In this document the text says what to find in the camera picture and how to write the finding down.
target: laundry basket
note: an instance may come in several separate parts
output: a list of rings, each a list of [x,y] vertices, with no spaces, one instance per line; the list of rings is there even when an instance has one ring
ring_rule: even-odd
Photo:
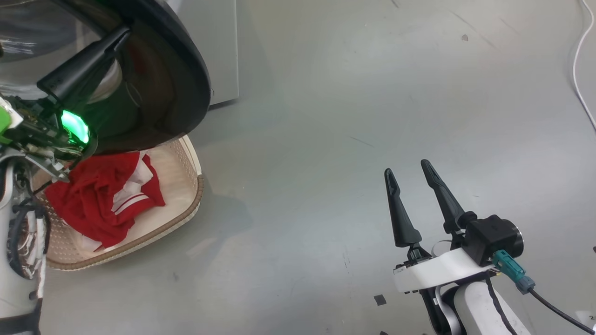
[[[151,165],[159,176],[164,207],[154,207],[135,218],[126,238],[114,247],[91,252],[82,247],[82,235],[65,225],[40,193],[51,221],[48,265],[74,271],[120,258],[159,240],[188,222],[198,210],[203,195],[203,176],[196,152],[187,136],[150,149]],[[45,172],[33,177],[34,189],[49,180]]]

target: white cable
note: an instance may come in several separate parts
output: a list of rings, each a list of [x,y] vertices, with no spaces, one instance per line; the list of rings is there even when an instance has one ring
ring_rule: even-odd
[[[573,85],[575,86],[574,87],[575,94],[578,95],[579,101],[582,103],[583,109],[586,111],[586,114],[590,118],[590,122],[592,122],[592,127],[594,127],[594,130],[596,130],[596,120],[594,120],[594,117],[592,116],[592,113],[590,113],[590,109],[588,108],[586,101],[583,99],[582,94],[579,92],[578,78],[575,73],[575,67],[576,67],[575,65],[578,62],[579,50],[582,48],[583,40],[586,38],[586,36],[590,32],[590,30],[592,30],[592,26],[594,25],[594,13],[592,13],[592,9],[590,9],[590,6],[588,6],[588,4],[586,3],[586,0],[582,0],[582,3],[588,9],[588,11],[590,13],[590,25],[586,29],[586,31],[583,33],[582,38],[579,40],[578,48],[575,51],[575,57],[573,58]]]
[[[45,221],[43,218],[37,219],[37,247],[38,247],[38,257],[41,259],[41,268],[39,269],[39,284],[37,289],[37,298],[41,299],[44,297],[44,285],[45,285],[45,268],[46,268],[46,259],[45,259]]]

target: black cable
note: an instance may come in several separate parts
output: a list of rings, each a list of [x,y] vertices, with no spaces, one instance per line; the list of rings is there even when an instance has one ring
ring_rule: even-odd
[[[563,313],[562,311],[559,311],[558,308],[551,305],[548,301],[546,301],[543,297],[541,297],[540,294],[536,293],[536,291],[534,291],[534,289],[529,289],[528,292],[530,292],[530,294],[533,295],[534,298],[538,299],[538,301],[540,301],[544,306],[548,307],[548,309],[550,309],[551,311],[555,312],[558,316],[571,322],[573,325],[575,325],[576,327],[580,328],[581,330],[587,332],[588,334],[594,335],[594,330],[588,328],[584,324],[581,324],[579,321],[577,321],[574,318],[570,317],[569,315]]]
[[[43,185],[41,185],[37,190],[35,190],[33,192],[33,195],[36,196],[38,195],[41,191],[43,191],[46,187],[52,185],[52,180],[50,179],[49,181],[45,182]]]
[[[21,277],[27,278],[26,274],[23,272],[23,267],[21,264],[21,260],[18,258],[18,239],[20,238],[20,233],[22,230],[23,222],[25,221],[25,217],[27,213],[35,210],[33,206],[24,206],[22,207],[17,217],[14,219],[13,227],[11,228],[9,234],[10,239],[8,242],[8,249],[10,250],[12,259],[9,261],[10,267],[15,270]]]
[[[501,303],[499,303],[499,299],[496,297],[495,289],[492,287],[491,274],[488,272],[486,273],[486,285],[488,286],[488,294],[491,296],[492,303],[495,305],[496,312],[501,316],[501,320],[503,320],[505,328],[507,328],[511,335],[517,335],[516,330],[513,329],[509,323],[509,320],[507,320],[507,316],[505,316],[505,312],[503,312],[503,308],[501,307]]]
[[[49,220],[49,215],[48,215],[48,211],[45,209],[45,207],[42,206],[42,210],[44,213],[44,220],[45,220],[45,242],[44,242],[44,254],[48,253],[48,249],[49,249],[49,234],[50,231],[52,230],[52,222]]]

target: green led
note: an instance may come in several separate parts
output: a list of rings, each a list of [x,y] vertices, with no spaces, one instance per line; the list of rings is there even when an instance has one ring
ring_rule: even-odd
[[[62,125],[68,129],[72,134],[77,136],[83,143],[89,142],[89,127],[80,118],[80,116],[73,114],[67,110],[62,111]]]

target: concrete floor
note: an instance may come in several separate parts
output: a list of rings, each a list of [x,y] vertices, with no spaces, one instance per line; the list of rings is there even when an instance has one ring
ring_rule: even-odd
[[[581,29],[576,1],[239,0],[241,98],[190,135],[197,216],[123,259],[52,271],[43,333],[432,334],[392,281],[405,250],[382,177],[430,248],[448,236],[421,159],[464,209],[520,227],[538,292],[596,312],[596,135],[569,71]],[[596,111],[594,54],[596,33],[578,71]],[[533,334],[580,333],[494,282]]]

